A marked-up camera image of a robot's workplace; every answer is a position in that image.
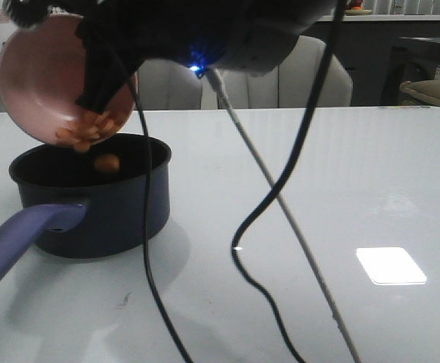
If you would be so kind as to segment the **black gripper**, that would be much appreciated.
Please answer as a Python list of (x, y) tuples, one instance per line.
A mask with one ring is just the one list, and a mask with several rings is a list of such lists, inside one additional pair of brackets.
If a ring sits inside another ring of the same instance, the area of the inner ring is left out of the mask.
[(186, 67), (268, 73), (334, 1), (5, 1), (21, 29), (34, 29), (53, 8), (79, 15), (75, 35), (85, 49), (76, 103), (103, 113), (149, 59)]

